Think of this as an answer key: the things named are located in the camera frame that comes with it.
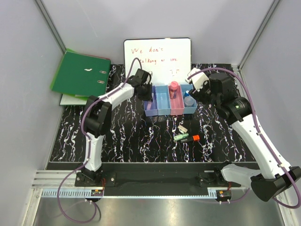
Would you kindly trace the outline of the light blue plastic bin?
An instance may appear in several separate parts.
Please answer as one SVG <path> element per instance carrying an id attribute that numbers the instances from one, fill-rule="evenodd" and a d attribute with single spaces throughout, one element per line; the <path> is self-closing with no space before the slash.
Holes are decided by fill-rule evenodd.
<path id="1" fill-rule="evenodd" d="M 168 86 L 156 86 L 155 91 L 158 116 L 169 115 L 171 113 L 171 105 Z"/>

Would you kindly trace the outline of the clear round clip jar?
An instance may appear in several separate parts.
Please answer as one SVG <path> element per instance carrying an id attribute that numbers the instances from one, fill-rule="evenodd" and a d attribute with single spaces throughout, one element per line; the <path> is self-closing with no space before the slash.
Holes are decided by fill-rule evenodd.
<path id="1" fill-rule="evenodd" d="M 183 100 L 184 107 L 193 107 L 194 106 L 194 99 L 191 96 L 186 96 Z"/>

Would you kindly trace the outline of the blue plastic end bin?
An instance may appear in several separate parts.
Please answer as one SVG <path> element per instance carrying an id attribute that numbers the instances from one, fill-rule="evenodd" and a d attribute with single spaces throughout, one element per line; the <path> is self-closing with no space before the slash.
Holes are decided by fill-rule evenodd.
<path id="1" fill-rule="evenodd" d="M 191 84 L 181 84 L 181 89 L 182 89 L 182 96 L 183 96 L 183 100 L 184 100 L 184 93 L 186 90 L 190 91 L 193 88 L 193 86 Z M 195 110 L 197 108 L 197 103 L 196 100 L 194 99 L 194 106 L 193 107 L 184 107 L 184 112 L 183 114 L 194 114 Z"/>

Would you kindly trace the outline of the pink cartoon crayon tube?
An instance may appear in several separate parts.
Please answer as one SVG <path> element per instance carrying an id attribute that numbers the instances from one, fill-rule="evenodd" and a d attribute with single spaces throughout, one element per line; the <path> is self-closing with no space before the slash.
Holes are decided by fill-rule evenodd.
<path id="1" fill-rule="evenodd" d="M 171 99 L 175 99 L 177 97 L 179 84 L 176 81 L 172 81 L 169 86 L 169 95 Z"/>

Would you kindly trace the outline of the purple plastic bin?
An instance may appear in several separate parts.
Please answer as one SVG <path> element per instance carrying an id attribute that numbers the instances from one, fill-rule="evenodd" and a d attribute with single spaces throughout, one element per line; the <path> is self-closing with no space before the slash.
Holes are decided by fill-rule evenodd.
<path id="1" fill-rule="evenodd" d="M 158 116 L 158 107 L 157 107 L 157 100 L 156 100 L 156 90 L 155 86 L 152 86 L 152 92 L 155 94 L 155 101 L 144 101 L 144 112 L 147 117 Z"/>

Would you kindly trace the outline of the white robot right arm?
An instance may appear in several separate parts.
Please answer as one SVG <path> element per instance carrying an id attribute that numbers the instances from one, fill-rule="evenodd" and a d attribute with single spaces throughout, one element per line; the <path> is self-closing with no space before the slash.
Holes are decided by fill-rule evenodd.
<path id="1" fill-rule="evenodd" d="M 258 170 L 254 170 L 227 161 L 216 169 L 213 176 L 215 184 L 221 187 L 229 182 L 243 185 L 267 202 L 295 187 L 301 178 L 301 169 L 291 166 L 265 137 L 251 99 L 238 96 L 234 79 L 230 77 L 232 74 L 227 71 L 207 76 L 202 71 L 190 72 L 186 81 L 193 88 L 189 94 L 196 101 L 216 108 L 218 115 L 243 139 L 259 166 Z"/>

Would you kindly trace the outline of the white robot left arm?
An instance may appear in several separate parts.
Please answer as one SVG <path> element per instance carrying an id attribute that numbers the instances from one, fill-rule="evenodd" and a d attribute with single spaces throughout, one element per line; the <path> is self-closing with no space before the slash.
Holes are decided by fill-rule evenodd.
<path id="1" fill-rule="evenodd" d="M 88 173 L 85 181 L 91 186 L 100 184 L 102 146 L 104 136 L 111 129 L 112 110 L 124 101 L 137 96 L 142 101 L 152 101 L 152 72 L 137 69 L 135 75 L 126 78 L 115 89 L 99 97 L 90 96 L 81 122 L 86 138 L 86 153 L 83 170 Z"/>

